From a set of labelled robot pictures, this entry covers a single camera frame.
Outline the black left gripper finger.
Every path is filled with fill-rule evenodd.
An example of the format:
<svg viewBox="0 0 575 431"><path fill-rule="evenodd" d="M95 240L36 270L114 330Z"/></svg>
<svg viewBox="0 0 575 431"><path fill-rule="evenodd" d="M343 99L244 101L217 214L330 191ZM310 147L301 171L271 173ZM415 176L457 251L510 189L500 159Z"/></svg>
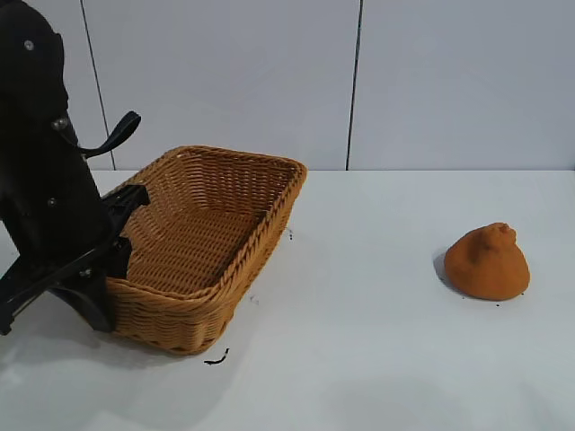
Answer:
<svg viewBox="0 0 575 431"><path fill-rule="evenodd" d="M115 330L115 312L104 274L70 277L54 287L54 295L72 307L96 331Z"/></svg>
<svg viewBox="0 0 575 431"><path fill-rule="evenodd" d="M111 245L111 248L106 255L107 276L113 278L126 278L131 253L132 246L130 240L120 236Z"/></svg>

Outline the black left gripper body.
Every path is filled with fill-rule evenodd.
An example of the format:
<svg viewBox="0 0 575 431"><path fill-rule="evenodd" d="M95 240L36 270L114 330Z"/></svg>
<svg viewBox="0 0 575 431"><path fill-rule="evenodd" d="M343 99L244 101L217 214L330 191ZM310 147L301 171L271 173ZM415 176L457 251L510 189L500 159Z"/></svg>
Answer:
<svg viewBox="0 0 575 431"><path fill-rule="evenodd" d="M128 112L104 144L74 144L68 116L37 122L1 114L1 221L18 257L1 277L1 332L47 291L74 276L104 274L106 255L131 214L149 202L146 188L128 185L104 198L86 157L125 142L141 118Z"/></svg>

